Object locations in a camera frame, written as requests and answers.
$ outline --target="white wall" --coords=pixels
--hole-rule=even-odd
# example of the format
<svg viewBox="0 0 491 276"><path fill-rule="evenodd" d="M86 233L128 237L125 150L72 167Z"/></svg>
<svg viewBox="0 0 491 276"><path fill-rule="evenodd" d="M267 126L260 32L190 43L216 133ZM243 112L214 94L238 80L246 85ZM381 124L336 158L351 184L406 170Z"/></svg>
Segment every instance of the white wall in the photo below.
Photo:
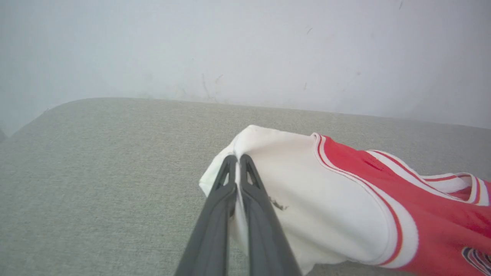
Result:
<svg viewBox="0 0 491 276"><path fill-rule="evenodd" d="M144 97L491 128L488 0L2 0L0 128Z"/></svg>

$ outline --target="red stripe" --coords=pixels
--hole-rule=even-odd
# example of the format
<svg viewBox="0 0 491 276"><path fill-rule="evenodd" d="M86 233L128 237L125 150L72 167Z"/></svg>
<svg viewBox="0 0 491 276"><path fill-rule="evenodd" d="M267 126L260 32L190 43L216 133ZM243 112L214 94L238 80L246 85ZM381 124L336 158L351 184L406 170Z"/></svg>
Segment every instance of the red stripe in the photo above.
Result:
<svg viewBox="0 0 491 276"><path fill-rule="evenodd" d="M477 179L477 177L474 176L474 179L476 180L476 199L472 202L472 204L477 204L481 198L481 185L479 185L479 179Z"/></svg>
<svg viewBox="0 0 491 276"><path fill-rule="evenodd" d="M324 138L323 136L319 135L320 136L320 141L319 141L319 145L317 146L317 153L319 154L319 157L321 158L321 161L322 163L324 163L324 165L326 165L327 167L333 169L333 170L336 170L336 171L340 171L342 172L341 170L339 169L335 169L331 166L329 166L325 161L324 159L322 158L322 155L321 155L321 142L322 142L322 139ZM386 260L385 262L379 264L379 266L383 266L383 265L386 265L390 262L392 262L398 255L399 253L401 252L401 248L402 248L402 228L401 228L401 224L399 222L399 218L397 217L396 215L396 212L394 211L394 209L392 208L392 206L390 206L390 204L382 197L380 196L379 193L377 193L370 185L368 185L363 179L357 177L356 175L352 175L354 178L358 179L359 181L363 182L365 184L365 186L369 187L384 203L385 205L387 206L387 208L389 209L390 213L392 214L392 217L394 218L394 221L396 223L396 229L397 229L397 243L396 243L396 248L394 250L394 253L392 254L392 256Z"/></svg>
<svg viewBox="0 0 491 276"><path fill-rule="evenodd" d="M450 180L450 179L454 179L454 178L457 178L457 176L451 175L451 176L442 177L442 178L424 178L424 180L426 180L428 182L436 182L436 181Z"/></svg>
<svg viewBox="0 0 491 276"><path fill-rule="evenodd" d="M385 156L385 157L389 158L389 159L390 159L392 162L394 162L394 163L395 163L395 164L397 164L399 167L401 167L403 170L405 170L407 173L409 173L410 175L412 175L412 176L413 176L414 178L416 178L416 179L417 179L419 182L421 182L422 184L424 184L424 185L426 185L426 186L430 187L431 189L433 189L433 190L437 191L437 189L435 189L435 188L433 188L432 186L430 186L430 185L428 185L428 184L424 183L423 181L421 181L421 179L420 179L418 176L416 176L416 175L415 175L415 174L414 174L412 171L408 170L408 169L407 169L407 168L406 168L404 165L402 165L401 163L399 163L399 161L395 160L394 158L392 158L392 157L388 156L387 154L385 154L385 153L383 153L383 152L376 151L376 150L375 150L375 152L377 152L377 153L379 153L379 154L382 154L383 156Z"/></svg>

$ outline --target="couch cushion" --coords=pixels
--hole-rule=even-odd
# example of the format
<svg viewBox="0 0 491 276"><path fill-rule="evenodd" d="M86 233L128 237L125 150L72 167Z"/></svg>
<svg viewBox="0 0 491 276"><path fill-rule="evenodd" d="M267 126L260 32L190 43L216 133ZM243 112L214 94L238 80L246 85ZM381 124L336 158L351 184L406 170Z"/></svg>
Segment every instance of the couch cushion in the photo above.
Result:
<svg viewBox="0 0 491 276"><path fill-rule="evenodd" d="M0 144L0 275L172 275L212 158L249 124L390 152L421 174L491 178L491 130L370 116L88 99ZM230 275L247 275L235 246ZM356 264L309 275L404 275Z"/></svg>

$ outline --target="jersey logo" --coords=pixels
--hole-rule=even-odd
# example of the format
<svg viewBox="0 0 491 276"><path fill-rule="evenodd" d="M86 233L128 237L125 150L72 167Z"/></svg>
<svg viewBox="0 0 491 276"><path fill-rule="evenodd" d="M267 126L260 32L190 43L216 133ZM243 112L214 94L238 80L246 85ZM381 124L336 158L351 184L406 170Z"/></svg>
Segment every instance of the jersey logo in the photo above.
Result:
<svg viewBox="0 0 491 276"><path fill-rule="evenodd" d="M484 273L486 276L491 276L491 257L488 254L475 250L474 248L464 247L462 256L473 267Z"/></svg>

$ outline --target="cloth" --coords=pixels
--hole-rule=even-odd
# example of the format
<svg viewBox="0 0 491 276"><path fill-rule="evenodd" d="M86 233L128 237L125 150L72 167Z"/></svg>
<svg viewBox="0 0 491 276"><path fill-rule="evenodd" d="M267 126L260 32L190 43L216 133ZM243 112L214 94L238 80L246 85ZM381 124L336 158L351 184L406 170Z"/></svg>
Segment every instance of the cloth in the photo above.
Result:
<svg viewBox="0 0 491 276"><path fill-rule="evenodd" d="M350 260L418 275L491 275L491 184L472 174L420 176L386 152L249 126L200 179L206 195L230 154L254 160L304 274ZM231 235L247 252L238 207Z"/></svg>

